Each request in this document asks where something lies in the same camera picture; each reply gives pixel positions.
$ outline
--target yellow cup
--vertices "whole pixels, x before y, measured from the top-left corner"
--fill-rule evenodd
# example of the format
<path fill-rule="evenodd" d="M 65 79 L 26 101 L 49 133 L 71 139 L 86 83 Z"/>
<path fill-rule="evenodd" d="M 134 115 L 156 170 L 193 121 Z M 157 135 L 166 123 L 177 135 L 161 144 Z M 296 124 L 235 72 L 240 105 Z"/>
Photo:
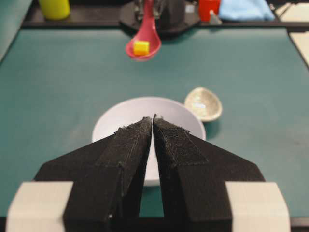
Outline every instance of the yellow cup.
<path fill-rule="evenodd" d="M 49 20 L 61 20 L 69 16 L 69 0 L 39 0 L 43 15 Z"/>

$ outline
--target teal surface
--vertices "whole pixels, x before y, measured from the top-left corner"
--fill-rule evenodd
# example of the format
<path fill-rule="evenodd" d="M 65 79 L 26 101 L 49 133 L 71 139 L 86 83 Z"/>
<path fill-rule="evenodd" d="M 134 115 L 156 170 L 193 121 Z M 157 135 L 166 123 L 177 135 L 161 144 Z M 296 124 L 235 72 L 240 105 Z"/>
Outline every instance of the teal surface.
<path fill-rule="evenodd" d="M 17 34 L 32 0 L 0 1 L 0 63 Z"/>
<path fill-rule="evenodd" d="M 208 140 L 276 181 L 290 214 L 309 216 L 309 72 L 283 29 L 195 29 L 148 62 L 109 30 L 21 30 L 0 65 L 0 215 L 40 165 L 91 142 L 98 118 L 140 96 L 183 102 L 204 86 L 222 100 Z M 141 216 L 162 216 L 147 188 Z"/>

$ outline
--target pink spoon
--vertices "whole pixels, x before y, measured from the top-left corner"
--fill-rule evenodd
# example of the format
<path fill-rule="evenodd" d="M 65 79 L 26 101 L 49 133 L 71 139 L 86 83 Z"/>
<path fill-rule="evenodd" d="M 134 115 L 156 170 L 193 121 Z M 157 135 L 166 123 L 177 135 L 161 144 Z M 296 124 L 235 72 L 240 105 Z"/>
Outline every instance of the pink spoon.
<path fill-rule="evenodd" d="M 153 16 L 154 0 L 144 0 L 144 16 L 139 32 L 126 45 L 126 53 L 129 57 L 139 61 L 146 61 L 155 56 L 161 47 L 161 40 L 156 32 L 155 18 Z M 133 52 L 134 42 L 138 40 L 149 41 L 149 54 L 136 56 Z"/>

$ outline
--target blue towel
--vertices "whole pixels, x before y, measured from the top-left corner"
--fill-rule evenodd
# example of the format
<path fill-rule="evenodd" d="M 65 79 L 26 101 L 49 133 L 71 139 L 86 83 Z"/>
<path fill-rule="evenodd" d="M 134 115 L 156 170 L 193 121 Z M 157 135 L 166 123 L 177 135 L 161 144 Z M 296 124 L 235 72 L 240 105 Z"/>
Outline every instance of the blue towel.
<path fill-rule="evenodd" d="M 228 21 L 272 21 L 275 16 L 265 0 L 221 0 L 219 18 Z"/>

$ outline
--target red object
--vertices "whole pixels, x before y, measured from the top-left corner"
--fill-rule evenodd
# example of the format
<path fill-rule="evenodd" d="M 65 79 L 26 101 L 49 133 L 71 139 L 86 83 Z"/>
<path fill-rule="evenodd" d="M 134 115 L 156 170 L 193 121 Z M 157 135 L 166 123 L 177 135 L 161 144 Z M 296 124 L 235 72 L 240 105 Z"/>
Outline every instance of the red object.
<path fill-rule="evenodd" d="M 161 47 L 161 40 L 156 32 L 155 18 L 153 16 L 154 0 L 144 0 L 144 16 L 139 32 L 126 45 L 126 53 L 132 59 L 146 61 L 156 55 Z M 149 41 L 149 54 L 146 56 L 136 56 L 134 54 L 135 41 Z"/>
<path fill-rule="evenodd" d="M 220 0 L 199 0 L 198 1 L 198 14 L 202 22 L 209 22 L 211 15 L 210 10 L 218 15 L 220 7 Z"/>

